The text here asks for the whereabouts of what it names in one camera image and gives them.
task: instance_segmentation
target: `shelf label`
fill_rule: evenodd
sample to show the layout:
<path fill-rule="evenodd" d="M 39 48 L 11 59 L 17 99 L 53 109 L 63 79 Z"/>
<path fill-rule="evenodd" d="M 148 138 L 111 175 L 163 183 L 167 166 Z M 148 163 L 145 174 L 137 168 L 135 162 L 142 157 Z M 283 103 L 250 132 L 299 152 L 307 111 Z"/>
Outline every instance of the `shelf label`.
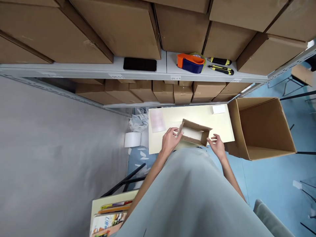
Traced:
<path fill-rule="evenodd" d="M 231 82 L 240 82 L 242 78 L 234 78 Z"/>
<path fill-rule="evenodd" d="M 57 74 L 57 73 L 54 73 L 54 72 L 43 72 L 43 71 L 38 71 L 38 73 L 40 74 L 43 74 L 44 76 L 47 76 L 47 77 L 57 77 L 57 78 L 64 78 L 63 76 Z"/>
<path fill-rule="evenodd" d="M 171 75 L 171 80 L 181 81 L 181 76 Z"/>
<path fill-rule="evenodd" d="M 109 76 L 112 77 L 113 79 L 125 79 L 121 74 L 113 74 L 109 73 Z"/>

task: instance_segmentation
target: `hand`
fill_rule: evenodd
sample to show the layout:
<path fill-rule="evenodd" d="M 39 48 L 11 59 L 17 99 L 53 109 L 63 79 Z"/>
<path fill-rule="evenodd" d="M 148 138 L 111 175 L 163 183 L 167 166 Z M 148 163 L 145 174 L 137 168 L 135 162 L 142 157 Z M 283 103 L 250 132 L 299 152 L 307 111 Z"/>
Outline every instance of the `hand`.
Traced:
<path fill-rule="evenodd" d="M 181 134 L 177 134 L 175 132 L 179 131 L 178 128 L 169 128 L 168 131 L 164 134 L 162 137 L 162 148 L 161 152 L 169 156 L 171 152 L 175 149 L 175 147 L 178 145 L 183 132 Z"/>
<path fill-rule="evenodd" d="M 211 139 L 216 140 L 212 141 L 211 139 L 207 138 L 208 143 L 210 144 L 213 152 L 218 157 L 220 162 L 227 160 L 224 143 L 222 142 L 221 137 L 217 134 L 214 134 L 214 136 L 215 137 L 211 137 Z"/>

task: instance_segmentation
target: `stack of books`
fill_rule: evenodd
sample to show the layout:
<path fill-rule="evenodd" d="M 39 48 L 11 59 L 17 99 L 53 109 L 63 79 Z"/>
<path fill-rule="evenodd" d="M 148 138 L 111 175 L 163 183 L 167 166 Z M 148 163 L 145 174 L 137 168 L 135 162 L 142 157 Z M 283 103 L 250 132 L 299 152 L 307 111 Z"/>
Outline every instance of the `stack of books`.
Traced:
<path fill-rule="evenodd" d="M 131 206 L 131 201 L 117 202 L 101 206 L 94 215 L 90 237 L 108 237 L 117 232 Z"/>

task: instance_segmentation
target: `gray wall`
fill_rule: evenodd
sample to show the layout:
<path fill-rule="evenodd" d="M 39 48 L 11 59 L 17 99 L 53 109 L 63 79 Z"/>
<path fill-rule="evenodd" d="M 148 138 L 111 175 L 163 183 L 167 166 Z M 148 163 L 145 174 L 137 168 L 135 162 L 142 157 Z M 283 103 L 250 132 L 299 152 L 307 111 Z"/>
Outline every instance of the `gray wall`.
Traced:
<path fill-rule="evenodd" d="M 126 176 L 127 117 L 0 76 L 0 235 L 85 236 Z"/>

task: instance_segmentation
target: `blue floor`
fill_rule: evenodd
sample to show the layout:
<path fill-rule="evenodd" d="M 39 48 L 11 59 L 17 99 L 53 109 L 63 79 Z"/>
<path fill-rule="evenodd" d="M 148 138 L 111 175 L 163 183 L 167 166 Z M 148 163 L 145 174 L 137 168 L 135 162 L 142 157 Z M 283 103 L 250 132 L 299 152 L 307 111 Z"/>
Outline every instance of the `blue floor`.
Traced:
<path fill-rule="evenodd" d="M 272 81 L 272 85 L 281 81 L 288 75 L 280 75 Z M 281 97 L 284 84 L 281 83 L 271 89 L 267 85 L 261 86 L 248 97 Z M 296 89 L 297 85 L 288 83 L 287 90 Z M 290 94 L 295 95 L 306 92 L 306 88 Z M 313 117 L 315 112 L 312 103 L 305 102 L 307 97 L 301 97 L 282 101 L 289 126 L 294 124 L 291 130 L 297 151 L 316 151 L 316 122 Z M 220 167 L 218 159 L 210 148 L 204 148 L 211 153 L 214 162 Z M 142 163 L 146 163 L 143 173 L 149 171 L 157 154 L 148 155 L 147 148 L 132 148 L 129 156 L 128 173 Z M 293 181 L 311 180 L 316 176 L 316 156 L 314 155 L 288 155 L 283 157 L 247 161 L 227 154 L 237 182 L 251 208 L 256 199 L 261 199 L 272 212 L 285 224 L 296 237 L 315 236 L 300 222 L 316 232 L 316 219 L 308 219 L 311 208 L 316 210 L 315 203 L 301 190 L 293 186 Z"/>

